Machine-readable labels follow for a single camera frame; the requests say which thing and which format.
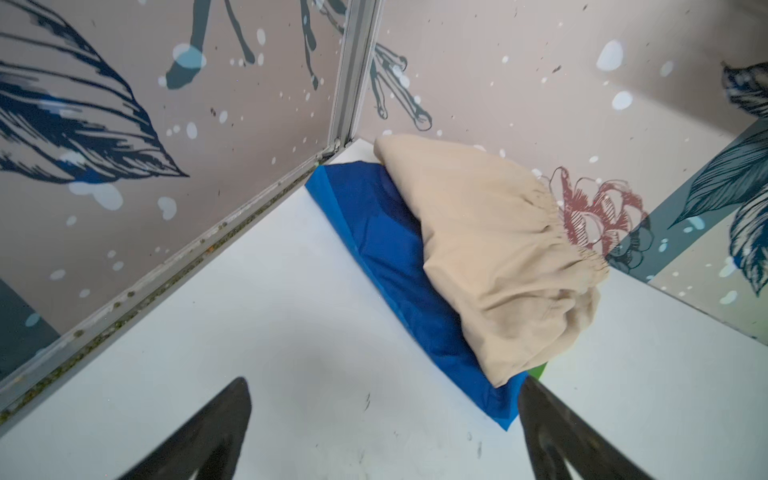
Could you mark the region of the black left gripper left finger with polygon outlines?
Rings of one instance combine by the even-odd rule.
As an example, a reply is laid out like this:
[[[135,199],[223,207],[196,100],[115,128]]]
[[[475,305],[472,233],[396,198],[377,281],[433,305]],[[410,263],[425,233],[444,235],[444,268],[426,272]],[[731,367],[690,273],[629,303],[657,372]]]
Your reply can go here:
[[[247,381],[237,377],[122,478],[233,478],[251,411]]]

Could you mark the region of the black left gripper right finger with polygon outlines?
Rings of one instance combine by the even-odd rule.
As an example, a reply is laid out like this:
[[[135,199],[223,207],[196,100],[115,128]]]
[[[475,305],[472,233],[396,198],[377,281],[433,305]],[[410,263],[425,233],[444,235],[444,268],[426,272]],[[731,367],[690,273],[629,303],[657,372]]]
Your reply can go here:
[[[536,479],[651,479],[537,379],[523,382],[518,410]]]

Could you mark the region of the beige shorts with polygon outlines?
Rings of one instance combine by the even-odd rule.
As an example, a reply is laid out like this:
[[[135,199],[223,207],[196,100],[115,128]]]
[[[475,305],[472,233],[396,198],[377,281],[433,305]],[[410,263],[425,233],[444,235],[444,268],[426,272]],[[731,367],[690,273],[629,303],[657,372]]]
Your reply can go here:
[[[374,152],[420,222],[425,273],[493,386],[552,360],[591,326],[608,264],[570,242],[530,170],[415,135],[382,136]]]

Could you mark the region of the rainbow striped shorts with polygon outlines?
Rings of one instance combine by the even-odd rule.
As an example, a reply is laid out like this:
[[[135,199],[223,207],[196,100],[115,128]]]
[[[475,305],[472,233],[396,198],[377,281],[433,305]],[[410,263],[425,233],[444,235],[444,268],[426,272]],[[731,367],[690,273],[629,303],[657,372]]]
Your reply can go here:
[[[424,268],[421,225],[386,169],[362,161],[318,167],[306,188],[350,255],[432,363],[503,430],[519,415],[526,373],[495,388],[463,337],[458,313]]]

